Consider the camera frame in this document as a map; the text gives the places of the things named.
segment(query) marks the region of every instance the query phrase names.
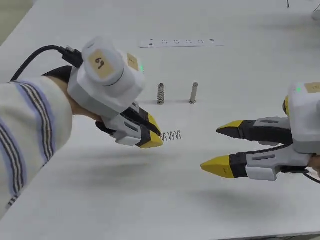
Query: spring on post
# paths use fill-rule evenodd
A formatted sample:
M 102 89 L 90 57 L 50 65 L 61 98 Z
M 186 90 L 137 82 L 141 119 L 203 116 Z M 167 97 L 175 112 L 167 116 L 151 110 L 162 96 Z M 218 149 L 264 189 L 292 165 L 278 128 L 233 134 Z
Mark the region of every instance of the spring on post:
M 163 83 L 160 83 L 158 85 L 158 101 L 157 103 L 159 105 L 162 105 L 165 103 L 165 85 Z
M 172 141 L 181 139 L 181 131 L 166 131 L 161 134 L 162 141 Z

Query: white knit sweater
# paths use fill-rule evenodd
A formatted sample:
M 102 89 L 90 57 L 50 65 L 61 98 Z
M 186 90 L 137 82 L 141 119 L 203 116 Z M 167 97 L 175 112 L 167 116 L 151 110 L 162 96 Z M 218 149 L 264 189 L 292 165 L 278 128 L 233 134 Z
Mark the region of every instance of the white knit sweater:
M 46 77 L 0 84 L 0 218 L 68 141 L 72 109 Z

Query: white tabletop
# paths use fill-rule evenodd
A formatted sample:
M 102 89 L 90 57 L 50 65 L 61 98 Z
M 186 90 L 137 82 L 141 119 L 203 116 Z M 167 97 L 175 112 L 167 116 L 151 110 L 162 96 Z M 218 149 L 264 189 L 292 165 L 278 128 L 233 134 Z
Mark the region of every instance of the white tabletop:
M 224 179 L 207 160 L 262 148 L 215 133 L 233 120 L 283 117 L 290 83 L 318 81 L 317 1 L 39 0 L 0 47 L 8 81 L 44 45 L 82 49 L 97 35 L 144 61 L 140 105 L 163 132 L 160 148 L 117 145 L 84 117 L 67 146 L 0 223 L 3 240 L 218 240 L 320 233 L 320 186 L 302 175 L 275 182 Z M 216 38 L 223 47 L 138 48 L 148 38 Z M 25 71 L 65 64 L 44 53 Z M 197 102 L 186 103 L 198 82 Z M 154 104 L 165 84 L 165 104 Z

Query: number label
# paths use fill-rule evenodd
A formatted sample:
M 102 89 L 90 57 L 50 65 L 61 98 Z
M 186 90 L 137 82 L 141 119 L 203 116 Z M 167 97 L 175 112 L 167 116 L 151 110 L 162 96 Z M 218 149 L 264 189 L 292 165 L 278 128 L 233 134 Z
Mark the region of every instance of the number label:
M 95 60 L 95 62 L 100 65 L 100 66 L 98 67 L 99 70 L 105 65 L 105 62 L 102 60 L 101 57 L 97 58 L 97 59 Z
M 320 93 L 320 82 L 305 83 L 304 86 L 309 94 Z
M 130 53 L 127 54 L 128 66 L 139 72 L 138 60 Z
M 89 56 L 88 61 L 100 79 L 105 79 L 115 72 L 113 66 L 99 49 Z

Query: metal cylinder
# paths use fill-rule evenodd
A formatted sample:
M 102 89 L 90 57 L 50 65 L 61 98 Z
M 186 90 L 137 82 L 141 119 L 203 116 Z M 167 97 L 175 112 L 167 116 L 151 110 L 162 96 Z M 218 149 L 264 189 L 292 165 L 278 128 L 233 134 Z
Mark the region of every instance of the metal cylinder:
M 158 85 L 158 100 L 157 103 L 159 105 L 162 105 L 165 103 L 165 85 L 163 83 L 160 83 Z
M 197 90 L 198 90 L 198 83 L 195 82 L 192 85 L 192 91 L 191 91 L 191 97 L 190 97 L 189 103 L 191 103 L 191 104 L 195 104 L 196 103 Z

